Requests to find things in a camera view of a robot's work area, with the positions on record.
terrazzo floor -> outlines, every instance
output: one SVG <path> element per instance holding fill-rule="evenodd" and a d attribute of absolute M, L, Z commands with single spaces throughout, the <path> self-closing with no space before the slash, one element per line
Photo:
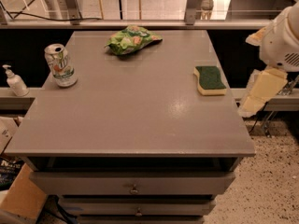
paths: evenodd
<path fill-rule="evenodd" d="M 293 116 L 271 122 L 272 138 L 264 135 L 261 122 L 250 133 L 256 156 L 245 158 L 235 170 L 236 179 L 205 224 L 298 224 L 299 132 Z M 245 120 L 250 131 L 255 120 Z M 49 197 L 38 224 L 63 224 L 53 197 Z"/>

chip bag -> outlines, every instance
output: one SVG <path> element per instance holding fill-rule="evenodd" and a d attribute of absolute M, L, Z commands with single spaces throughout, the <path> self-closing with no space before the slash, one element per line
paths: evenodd
<path fill-rule="evenodd" d="M 125 55 L 143 49 L 153 41 L 161 41 L 162 37 L 144 27 L 129 25 L 122 31 L 112 35 L 105 47 L 109 46 L 115 55 Z"/>

soda can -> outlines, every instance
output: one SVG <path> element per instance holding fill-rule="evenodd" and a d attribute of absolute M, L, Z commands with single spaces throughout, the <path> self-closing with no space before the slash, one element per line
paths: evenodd
<path fill-rule="evenodd" d="M 70 62 L 68 51 L 62 44 L 52 44 L 45 48 L 45 58 L 50 71 L 60 87 L 69 87 L 77 82 L 75 69 Z"/>

sponge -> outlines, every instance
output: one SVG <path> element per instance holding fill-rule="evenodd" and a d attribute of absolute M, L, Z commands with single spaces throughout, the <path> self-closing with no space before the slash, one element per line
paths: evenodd
<path fill-rule="evenodd" d="M 221 81 L 221 72 L 216 66 L 196 66 L 197 89 L 202 95 L 224 95 L 226 87 Z"/>

